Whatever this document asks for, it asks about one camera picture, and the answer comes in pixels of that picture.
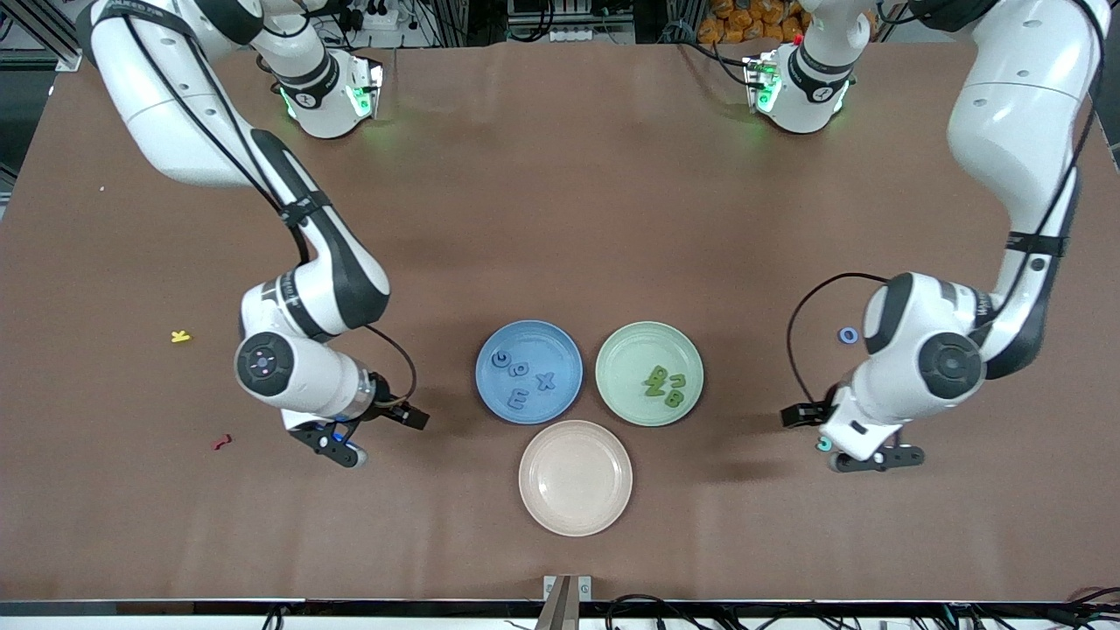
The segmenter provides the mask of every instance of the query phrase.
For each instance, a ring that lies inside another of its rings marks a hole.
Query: white robotic arm
[[[296,7],[267,0],[265,9],[269,2]],[[353,128],[364,118],[355,96],[366,92],[354,87],[361,77],[340,77],[339,67],[362,71],[367,62],[329,54],[310,29],[290,36],[263,29],[269,21],[283,28],[283,17],[262,15],[258,0],[99,0],[83,19],[86,50],[101,62],[109,93],[148,160],[187,184],[254,186],[297,235],[301,263],[242,299],[235,371],[246,392],[282,410],[293,437],[353,467],[365,462],[349,442],[358,423],[388,416],[423,428],[428,416],[393,397],[383,378],[324,345],[381,317],[389,279],[283,142],[237,114],[211,68],[237,44],[252,43],[291,90],[306,130],[329,136]],[[310,70],[280,74],[301,67]],[[370,81],[367,66],[364,72]],[[335,434],[339,425],[345,435]]]
[[[763,59],[769,73],[765,66],[748,72],[765,84],[752,90],[757,109],[795,132],[815,131],[839,111],[869,33],[860,13],[871,6],[803,4],[818,7],[802,46],[783,45]],[[920,463],[920,450],[880,447],[904,424],[958,406],[984,379],[1014,373],[1037,355],[1077,200],[1071,136],[1103,54],[1091,20],[1107,33],[1110,18],[1103,0],[1085,4],[1092,15],[1074,0],[911,0],[927,25],[978,46],[949,145],[961,167],[1002,202],[1011,232],[990,294],[913,272],[888,281],[864,317],[870,356],[820,407],[783,411],[786,426],[823,423],[821,433],[843,452],[833,458],[837,470]]]

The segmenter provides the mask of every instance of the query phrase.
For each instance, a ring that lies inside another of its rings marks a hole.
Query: table
[[[284,118],[250,55],[218,71],[385,266],[381,324],[417,360],[427,430],[363,427],[360,471],[287,436],[232,378],[242,293],[295,262],[282,224],[249,189],[159,175],[97,76],[60,76],[0,226],[3,597],[516,599],[582,573],[598,597],[1054,600],[1120,578],[1120,178],[1099,138],[1037,362],[907,428],[925,465],[841,475],[812,430],[780,428],[799,400],[786,317],[847,270],[993,284],[1007,219],[944,138],[969,48],[870,46],[809,137],[675,47],[370,54],[391,64],[388,120],[332,141]],[[864,359],[836,334],[874,288],[804,311],[816,391]],[[663,428],[585,383],[564,417],[618,435],[636,476],[586,539],[525,512],[515,475],[540,428],[473,388],[485,339],[531,317],[568,331],[588,374],[641,319],[704,360],[700,404]],[[335,346],[405,382],[373,335]]]

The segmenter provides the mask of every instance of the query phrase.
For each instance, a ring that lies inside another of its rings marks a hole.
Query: brown tabletop
[[[813,430],[780,428],[799,401],[786,317],[818,281],[995,282],[1006,214],[945,142],[971,57],[870,46],[847,109],[795,137],[674,47],[408,50],[391,120],[333,141],[284,118],[251,55],[221,64],[393,282],[382,325],[432,419],[364,426],[358,471],[233,379],[242,293],[295,261],[272,211],[164,177],[96,74],[62,75],[0,225],[0,595],[508,599],[582,573],[600,597],[1029,600],[1118,582],[1120,177],[1099,136],[1042,355],[907,428],[925,465],[836,474]],[[874,288],[838,284],[804,311],[795,349],[818,392],[865,358],[836,335]],[[577,341],[587,379],[563,417],[607,427],[634,463],[599,535],[532,520],[516,471],[540,427],[474,390],[482,343],[520,318]],[[613,416],[592,378],[607,335],[642,319],[704,361],[700,404],[663,428]],[[333,345],[405,385],[373,335]]]

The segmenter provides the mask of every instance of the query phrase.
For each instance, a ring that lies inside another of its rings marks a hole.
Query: blue plate
[[[568,333],[536,319],[498,328],[483,344],[475,385],[483,402],[503,419],[539,425],[576,400],[584,362]]]

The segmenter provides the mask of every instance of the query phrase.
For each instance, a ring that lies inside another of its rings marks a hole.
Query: green plate
[[[618,417],[660,427],[696,406],[703,389],[703,363],[684,333],[659,322],[637,322],[618,328],[603,344],[595,380]]]

